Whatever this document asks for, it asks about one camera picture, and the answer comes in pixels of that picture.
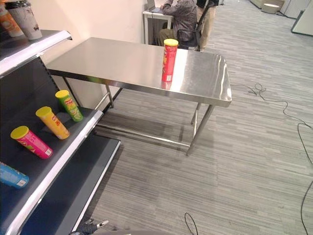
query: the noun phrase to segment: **can lid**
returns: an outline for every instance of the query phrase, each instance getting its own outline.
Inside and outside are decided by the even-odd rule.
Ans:
[[[52,112],[52,109],[50,107],[43,106],[43,107],[41,107],[40,109],[38,109],[36,111],[36,116],[41,118],[41,117],[44,117],[44,116],[46,116],[47,114],[49,114],[51,112]]]
[[[176,47],[178,45],[178,41],[175,39],[165,39],[164,45],[170,46],[170,47]]]
[[[60,90],[55,94],[55,97],[57,97],[58,99],[63,98],[65,96],[68,96],[69,92],[68,90]]]
[[[24,137],[28,133],[28,131],[29,131],[29,129],[27,126],[19,126],[11,132],[10,136],[12,139],[18,140],[18,139]]]

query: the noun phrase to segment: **snack can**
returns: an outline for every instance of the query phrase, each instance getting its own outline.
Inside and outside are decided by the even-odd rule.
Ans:
[[[11,138],[42,159],[49,158],[53,153],[53,150],[49,148],[49,146],[36,136],[27,126],[19,126],[15,128],[11,132]]]
[[[60,140],[69,137],[69,131],[60,122],[57,116],[54,115],[52,109],[48,106],[43,106],[36,111],[36,116],[44,122],[44,124],[52,131]]]
[[[173,79],[177,47],[178,47],[177,40],[175,39],[164,40],[164,56],[163,56],[163,70],[162,70],[163,82],[171,82]]]
[[[64,106],[67,113],[71,116],[74,121],[83,120],[83,115],[79,111],[73,99],[70,97],[69,92],[67,90],[58,91],[55,94],[55,97],[58,98],[60,103]]]
[[[15,188],[23,188],[27,185],[29,177],[0,162],[0,181]]]

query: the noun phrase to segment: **stainless steel table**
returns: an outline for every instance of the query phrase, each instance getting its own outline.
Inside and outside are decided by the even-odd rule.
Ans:
[[[215,106],[228,107],[232,101],[226,61],[221,55],[178,49],[172,83],[161,81],[163,48],[151,45],[89,38],[48,64],[52,75],[197,102],[191,124],[190,144],[141,132],[98,124],[116,131],[132,133],[188,147],[191,153]],[[197,129],[201,104],[208,108]]]

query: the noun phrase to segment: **yellow pringles can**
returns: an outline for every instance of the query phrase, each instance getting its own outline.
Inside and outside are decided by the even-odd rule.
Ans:
[[[60,140],[69,137],[69,131],[60,122],[57,116],[54,115],[50,107],[41,107],[36,111],[36,116],[39,117]]]

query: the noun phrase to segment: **laptop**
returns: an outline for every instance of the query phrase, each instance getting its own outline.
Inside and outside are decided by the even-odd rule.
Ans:
[[[148,11],[152,13],[163,13],[159,7],[156,7],[155,0],[147,0],[148,1]]]

